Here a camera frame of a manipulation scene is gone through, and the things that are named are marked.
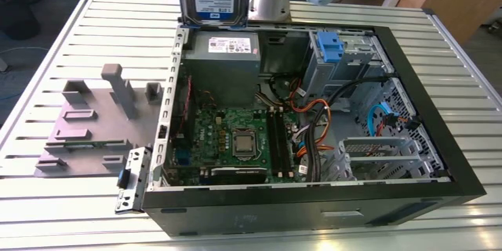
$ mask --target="side panel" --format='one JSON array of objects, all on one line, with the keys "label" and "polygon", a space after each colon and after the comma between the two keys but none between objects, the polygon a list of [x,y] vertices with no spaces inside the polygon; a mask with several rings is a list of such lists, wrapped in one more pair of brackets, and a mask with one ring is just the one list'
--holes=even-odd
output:
[{"label": "side panel", "polygon": [[183,236],[395,225],[446,202],[446,199],[411,198],[145,209],[145,212],[169,236]]}]

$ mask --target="red wire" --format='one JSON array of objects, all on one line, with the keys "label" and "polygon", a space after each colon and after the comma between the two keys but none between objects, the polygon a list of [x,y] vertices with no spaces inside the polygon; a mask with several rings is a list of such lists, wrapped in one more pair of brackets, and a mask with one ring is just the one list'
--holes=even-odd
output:
[{"label": "red wire", "polygon": [[183,107],[183,116],[181,116],[180,128],[177,129],[176,134],[180,133],[181,128],[183,128],[183,122],[185,121],[185,115],[187,115],[187,111],[188,111],[188,103],[189,103],[189,93],[191,93],[191,76],[188,76],[188,94],[187,94],[185,105],[184,105],[184,107]]}]

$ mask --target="black cable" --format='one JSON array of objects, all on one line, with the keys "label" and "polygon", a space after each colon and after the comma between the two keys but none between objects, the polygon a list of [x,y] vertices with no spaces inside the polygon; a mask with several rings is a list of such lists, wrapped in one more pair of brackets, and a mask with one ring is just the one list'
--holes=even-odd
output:
[{"label": "black cable", "polygon": [[272,92],[273,97],[276,98],[276,100],[279,100],[279,102],[285,105],[285,100],[283,100],[283,98],[280,97],[279,93],[276,93],[276,89],[273,87],[273,83],[275,83],[275,77],[272,75],[272,77],[268,80],[269,91]]},{"label": "black cable", "polygon": [[[342,95],[350,91],[356,85],[364,83],[364,82],[386,82],[391,77],[395,77],[394,74],[387,74],[383,76],[371,76],[367,78],[358,79],[355,81],[347,82],[344,85],[342,85],[338,90],[330,95],[330,98],[327,100],[328,105],[331,106],[332,103],[336,101]],[[318,110],[315,113],[314,120],[310,123],[310,127],[307,129],[307,133],[304,136],[304,143],[307,148],[307,156],[308,156],[308,169],[307,169],[307,179],[310,179],[314,182],[320,181],[320,155],[319,150],[316,150],[316,144],[315,144],[315,125],[318,124],[320,117],[322,117],[322,110]]]}]

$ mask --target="metal bracket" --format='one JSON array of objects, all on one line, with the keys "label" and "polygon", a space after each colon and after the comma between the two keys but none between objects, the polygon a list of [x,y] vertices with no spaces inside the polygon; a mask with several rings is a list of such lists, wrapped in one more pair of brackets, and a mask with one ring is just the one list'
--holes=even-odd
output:
[{"label": "metal bracket", "polygon": [[149,172],[151,148],[132,149],[125,168],[119,175],[119,196],[115,206],[116,214],[143,213],[141,204]]}]

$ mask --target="floor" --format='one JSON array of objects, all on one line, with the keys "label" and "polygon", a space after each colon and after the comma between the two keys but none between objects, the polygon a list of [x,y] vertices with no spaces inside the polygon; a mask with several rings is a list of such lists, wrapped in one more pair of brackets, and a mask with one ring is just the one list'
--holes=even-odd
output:
[{"label": "floor", "polygon": [[[33,13],[41,23],[41,33],[26,41],[12,41],[0,33],[0,52],[21,46],[49,48],[77,2],[79,0],[42,0],[32,5]],[[502,38],[490,35],[480,28],[463,47],[494,88],[502,93]],[[40,49],[22,49],[1,54],[12,70],[0,73],[0,125],[10,113],[18,96],[2,98],[22,92],[44,55],[45,51]]]}]

